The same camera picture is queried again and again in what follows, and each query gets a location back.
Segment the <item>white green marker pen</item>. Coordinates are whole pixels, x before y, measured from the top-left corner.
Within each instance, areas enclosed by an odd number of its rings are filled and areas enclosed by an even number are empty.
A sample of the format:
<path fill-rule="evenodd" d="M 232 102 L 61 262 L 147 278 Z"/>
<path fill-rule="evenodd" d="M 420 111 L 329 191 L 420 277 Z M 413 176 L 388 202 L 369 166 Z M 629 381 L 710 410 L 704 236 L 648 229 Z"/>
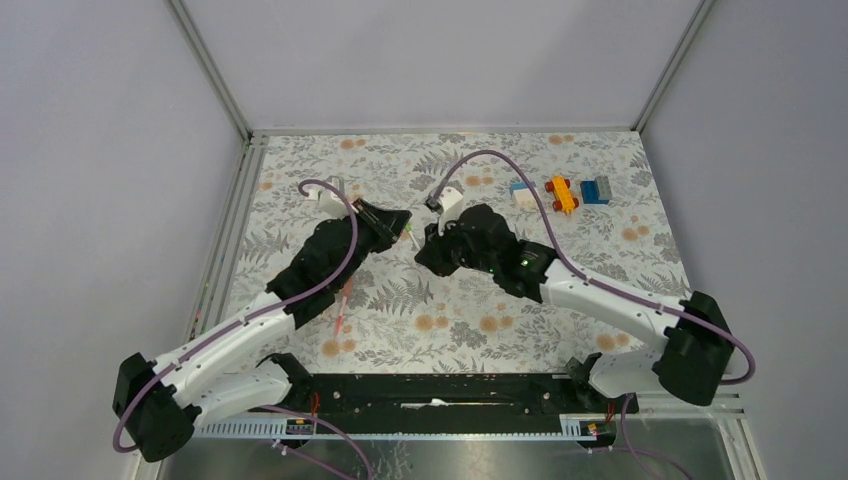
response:
<path fill-rule="evenodd" d="M 411 241 L 411 243 L 412 243 L 412 245 L 414 246 L 414 248 L 415 248 L 416 250 L 420 250 L 420 249 L 421 249 L 421 246 L 420 246 L 420 244 L 419 244 L 418 240 L 415 238 L 414 231 L 413 231 L 413 228 L 412 228 L 412 225 L 411 225 L 411 224 L 407 224 L 407 225 L 405 226 L 404 233 L 406 234 L 406 236 L 408 237 L 408 239 Z"/>

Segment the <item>red gel pen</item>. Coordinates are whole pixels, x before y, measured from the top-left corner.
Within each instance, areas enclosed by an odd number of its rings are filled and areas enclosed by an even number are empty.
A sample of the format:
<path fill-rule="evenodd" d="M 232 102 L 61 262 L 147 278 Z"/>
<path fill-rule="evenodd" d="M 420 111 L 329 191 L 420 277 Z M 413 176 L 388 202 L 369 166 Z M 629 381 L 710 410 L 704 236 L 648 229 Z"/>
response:
<path fill-rule="evenodd" d="M 344 318 L 345 318 L 345 311 L 346 311 L 347 304 L 348 304 L 350 296 L 351 296 L 352 289 L 353 289 L 353 280 L 350 279 L 345 283 L 344 288 L 342 290 L 342 296 L 340 298 L 339 310 L 338 310 L 336 323 L 335 323 L 335 327 L 334 327 L 334 335 L 335 336 L 338 336 L 339 333 L 342 330 L 342 326 L 343 326 Z"/>

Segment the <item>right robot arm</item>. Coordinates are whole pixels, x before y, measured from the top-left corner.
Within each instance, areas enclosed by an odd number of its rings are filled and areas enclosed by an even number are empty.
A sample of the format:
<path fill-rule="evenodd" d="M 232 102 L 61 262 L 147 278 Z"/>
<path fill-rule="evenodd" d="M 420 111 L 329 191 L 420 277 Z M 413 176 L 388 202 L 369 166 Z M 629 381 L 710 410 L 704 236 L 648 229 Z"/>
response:
<path fill-rule="evenodd" d="M 597 412 L 612 398 L 657 389 L 692 405 L 712 404 L 734 351 L 712 296 L 662 296 L 568 265 L 554 248 L 518 239 L 485 204 L 426 205 L 438 220 L 426 227 L 415 260 L 435 275 L 483 272 L 509 295 L 578 311 L 643 343 L 637 351 L 576 362 L 573 396 L 583 410 Z"/>

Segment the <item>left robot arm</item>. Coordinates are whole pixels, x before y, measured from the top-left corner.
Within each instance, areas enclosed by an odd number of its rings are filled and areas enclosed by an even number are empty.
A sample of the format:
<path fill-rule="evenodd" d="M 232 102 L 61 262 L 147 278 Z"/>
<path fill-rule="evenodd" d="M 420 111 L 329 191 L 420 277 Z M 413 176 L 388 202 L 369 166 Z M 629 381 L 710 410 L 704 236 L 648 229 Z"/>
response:
<path fill-rule="evenodd" d="M 307 380 L 285 370 L 226 382 L 221 375 L 280 335 L 294 332 L 335 302 L 370 254 L 394 246 L 409 210 L 358 199 L 344 216 L 318 223 L 290 264 L 250 303 L 194 340 L 148 360 L 141 353 L 118 369 L 112 409 L 119 419 L 113 448 L 150 463 L 182 448 L 196 429 L 266 404 L 296 411 L 309 401 Z"/>

